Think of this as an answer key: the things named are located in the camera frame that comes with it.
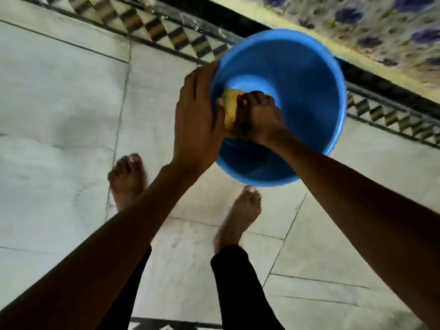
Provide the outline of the person's right hand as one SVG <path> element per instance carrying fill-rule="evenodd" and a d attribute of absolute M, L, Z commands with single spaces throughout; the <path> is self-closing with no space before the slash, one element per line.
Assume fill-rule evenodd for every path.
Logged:
<path fill-rule="evenodd" d="M 273 149 L 273 142 L 287 132 L 282 111 L 268 107 L 252 107 L 244 112 L 236 112 L 234 124 L 241 138 Z"/>

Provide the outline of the person's left black trouser leg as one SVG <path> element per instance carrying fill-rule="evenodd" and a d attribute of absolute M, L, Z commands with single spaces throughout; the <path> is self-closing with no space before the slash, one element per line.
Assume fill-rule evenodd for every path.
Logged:
<path fill-rule="evenodd" d="M 129 324 L 140 280 L 146 263 L 151 255 L 152 247 L 148 246 L 145 254 L 129 276 L 124 287 L 103 317 L 96 330 L 129 330 Z"/>

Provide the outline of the person's foot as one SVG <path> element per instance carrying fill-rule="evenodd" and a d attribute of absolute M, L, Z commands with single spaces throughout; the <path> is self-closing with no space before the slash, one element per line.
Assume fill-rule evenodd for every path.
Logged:
<path fill-rule="evenodd" d="M 213 240 L 214 254 L 239 242 L 246 230 L 261 213 L 261 194 L 254 186 L 247 185 L 234 201 L 229 213 Z"/>
<path fill-rule="evenodd" d="M 121 157 L 107 175 L 118 212 L 130 206 L 147 188 L 147 174 L 138 153 Z"/>

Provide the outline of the person's left hand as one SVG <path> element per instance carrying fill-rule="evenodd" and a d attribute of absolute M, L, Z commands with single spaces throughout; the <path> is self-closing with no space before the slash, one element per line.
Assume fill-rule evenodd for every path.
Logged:
<path fill-rule="evenodd" d="M 223 138 L 213 133 L 215 104 L 210 98 L 218 61 L 189 73 L 179 93 L 174 129 L 173 165 L 199 178 L 216 160 Z"/>

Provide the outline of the person's left foot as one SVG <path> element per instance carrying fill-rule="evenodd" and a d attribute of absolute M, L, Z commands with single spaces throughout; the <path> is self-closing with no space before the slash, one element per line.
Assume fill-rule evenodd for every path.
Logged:
<path fill-rule="evenodd" d="M 107 175 L 118 212 L 130 206 L 147 188 L 147 174 L 138 153 L 121 157 Z"/>

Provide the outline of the person's black trouser leg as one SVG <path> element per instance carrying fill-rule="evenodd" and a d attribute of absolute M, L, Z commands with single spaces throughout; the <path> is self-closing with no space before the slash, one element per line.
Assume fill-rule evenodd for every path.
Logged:
<path fill-rule="evenodd" d="M 129 276 L 124 287 L 103 317 L 96 330 L 129 330 L 129 324 L 140 280 L 146 263 L 151 255 L 152 247 L 148 246 L 145 254 Z"/>
<path fill-rule="evenodd" d="M 247 252 L 223 248 L 211 260 L 223 330 L 285 330 L 269 305 Z"/>

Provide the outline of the floral bedsheet with yellow edge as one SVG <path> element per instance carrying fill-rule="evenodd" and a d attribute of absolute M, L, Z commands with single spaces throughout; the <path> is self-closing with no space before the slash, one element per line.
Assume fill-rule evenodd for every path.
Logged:
<path fill-rule="evenodd" d="M 440 104 L 440 0 L 209 0 Z"/>

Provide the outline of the yellow cleaning cloth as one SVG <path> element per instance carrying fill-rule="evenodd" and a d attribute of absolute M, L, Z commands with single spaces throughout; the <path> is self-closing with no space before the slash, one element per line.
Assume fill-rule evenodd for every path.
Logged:
<path fill-rule="evenodd" d="M 237 99 L 247 92 L 235 88 L 225 88 L 222 94 L 223 106 L 225 111 L 225 137 L 230 139 L 240 138 L 239 129 L 234 125 L 237 115 Z"/>

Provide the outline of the person's right foot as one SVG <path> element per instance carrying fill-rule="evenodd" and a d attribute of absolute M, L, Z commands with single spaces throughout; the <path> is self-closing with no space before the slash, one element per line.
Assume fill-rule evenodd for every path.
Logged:
<path fill-rule="evenodd" d="M 229 213 L 213 240 L 214 254 L 239 242 L 246 230 L 261 213 L 261 194 L 254 186 L 247 185 L 234 201 Z"/>

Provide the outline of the person's right forearm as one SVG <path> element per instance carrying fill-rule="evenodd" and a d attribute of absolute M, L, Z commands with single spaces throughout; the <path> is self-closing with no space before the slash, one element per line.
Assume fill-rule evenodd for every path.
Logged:
<path fill-rule="evenodd" d="M 385 284 L 440 330 L 440 214 L 310 149 L 276 129 L 261 143 L 299 175 L 316 201 Z"/>

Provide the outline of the blue plastic bucket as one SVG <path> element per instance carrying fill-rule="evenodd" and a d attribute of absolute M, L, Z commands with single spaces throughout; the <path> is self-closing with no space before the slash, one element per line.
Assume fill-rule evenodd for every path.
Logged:
<path fill-rule="evenodd" d="M 272 96 L 288 130 L 329 155 L 345 123 L 347 88 L 336 58 L 311 36 L 271 29 L 245 38 L 219 61 L 210 85 L 214 104 L 225 89 Z M 278 187 L 299 179 L 276 153 L 241 139 L 225 138 L 217 165 L 233 179 L 256 187 Z"/>

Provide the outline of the person's right black trouser leg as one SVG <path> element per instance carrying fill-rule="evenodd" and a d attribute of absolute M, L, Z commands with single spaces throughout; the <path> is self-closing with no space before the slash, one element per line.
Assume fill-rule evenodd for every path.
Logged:
<path fill-rule="evenodd" d="M 223 248 L 211 260 L 223 330 L 285 330 L 269 305 L 247 252 Z"/>

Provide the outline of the person's left forearm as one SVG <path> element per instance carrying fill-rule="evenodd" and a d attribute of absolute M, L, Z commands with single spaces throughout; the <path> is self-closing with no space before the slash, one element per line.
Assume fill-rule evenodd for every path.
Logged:
<path fill-rule="evenodd" d="M 96 330 L 171 210 L 203 172 L 173 161 L 131 205 L 0 311 L 0 330 Z"/>

